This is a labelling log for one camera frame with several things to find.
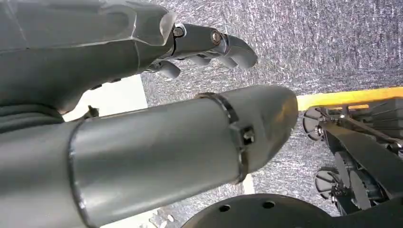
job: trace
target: metal cylinder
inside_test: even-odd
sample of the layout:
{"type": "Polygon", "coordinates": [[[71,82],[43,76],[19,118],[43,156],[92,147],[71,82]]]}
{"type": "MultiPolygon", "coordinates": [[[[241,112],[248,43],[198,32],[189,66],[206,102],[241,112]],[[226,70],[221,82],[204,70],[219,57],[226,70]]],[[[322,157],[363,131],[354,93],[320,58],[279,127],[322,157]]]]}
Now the metal cylinder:
{"type": "MultiPolygon", "coordinates": [[[[297,118],[295,95],[278,86],[223,94],[250,126],[247,172],[272,158],[297,118]]],[[[101,226],[235,181],[240,152],[223,107],[210,99],[84,122],[72,141],[75,189],[88,223],[101,226]]]]}
{"type": "Polygon", "coordinates": [[[0,227],[99,227],[261,168],[297,101],[256,86],[211,99],[0,134],[0,227]]]}
{"type": "Polygon", "coordinates": [[[77,124],[0,134],[0,227],[85,227],[71,191],[67,156],[77,124]]]}

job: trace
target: robotic finger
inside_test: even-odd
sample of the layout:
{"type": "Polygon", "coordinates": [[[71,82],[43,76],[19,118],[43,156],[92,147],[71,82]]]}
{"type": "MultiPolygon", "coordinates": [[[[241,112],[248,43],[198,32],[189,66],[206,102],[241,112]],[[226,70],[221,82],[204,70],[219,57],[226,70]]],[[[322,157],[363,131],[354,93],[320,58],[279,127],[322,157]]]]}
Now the robotic finger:
{"type": "Polygon", "coordinates": [[[174,46],[172,51],[150,65],[148,72],[160,72],[169,78],[176,78],[180,70],[166,60],[191,60],[198,65],[208,65],[213,58],[224,66],[250,68],[258,57],[252,48],[240,38],[220,33],[210,27],[192,24],[176,24],[173,29],[174,46]]]}

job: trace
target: gray fabric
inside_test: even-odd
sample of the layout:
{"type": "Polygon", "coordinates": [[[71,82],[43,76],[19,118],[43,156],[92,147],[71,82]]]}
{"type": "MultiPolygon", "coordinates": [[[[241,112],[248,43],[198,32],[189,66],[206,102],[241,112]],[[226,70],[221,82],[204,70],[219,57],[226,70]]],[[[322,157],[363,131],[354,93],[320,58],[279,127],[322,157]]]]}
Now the gray fabric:
{"type": "MultiPolygon", "coordinates": [[[[240,37],[254,48],[259,63],[242,70],[214,60],[208,66],[177,61],[182,73],[175,80],[142,75],[149,106],[257,84],[287,86],[298,95],[403,86],[401,0],[153,2],[177,12],[178,22],[240,37]]],[[[313,185],[316,171],[325,165],[333,165],[330,151],[303,134],[299,119],[281,152],[253,174],[255,190],[300,198],[336,216],[334,206],[313,185]]],[[[164,207],[160,214],[177,220],[167,227],[179,227],[206,206],[242,193],[241,186],[222,186],[164,207]]]]}

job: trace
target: yellow stripe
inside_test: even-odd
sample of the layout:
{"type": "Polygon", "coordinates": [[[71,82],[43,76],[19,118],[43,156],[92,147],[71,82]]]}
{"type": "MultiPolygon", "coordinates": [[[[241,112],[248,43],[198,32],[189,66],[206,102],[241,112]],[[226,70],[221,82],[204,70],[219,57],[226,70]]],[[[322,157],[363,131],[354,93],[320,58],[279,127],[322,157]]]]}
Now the yellow stripe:
{"type": "Polygon", "coordinates": [[[370,101],[403,97],[403,87],[371,89],[362,91],[313,94],[297,96],[298,110],[304,111],[312,106],[338,106],[344,104],[364,104],[370,101]]]}

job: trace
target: gray robotic arm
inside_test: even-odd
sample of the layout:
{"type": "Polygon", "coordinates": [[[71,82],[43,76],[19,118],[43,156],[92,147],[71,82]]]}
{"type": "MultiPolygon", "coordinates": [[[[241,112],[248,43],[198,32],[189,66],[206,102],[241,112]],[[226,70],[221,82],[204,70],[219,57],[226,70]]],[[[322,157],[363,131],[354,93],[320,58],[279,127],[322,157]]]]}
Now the gray robotic arm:
{"type": "Polygon", "coordinates": [[[238,183],[295,125],[296,97],[278,86],[65,123],[61,115],[88,89],[145,70],[176,77],[171,59],[247,68],[257,57],[242,40],[174,25],[149,3],[0,7],[0,26],[10,28],[0,53],[0,227],[99,227],[238,183]]]}

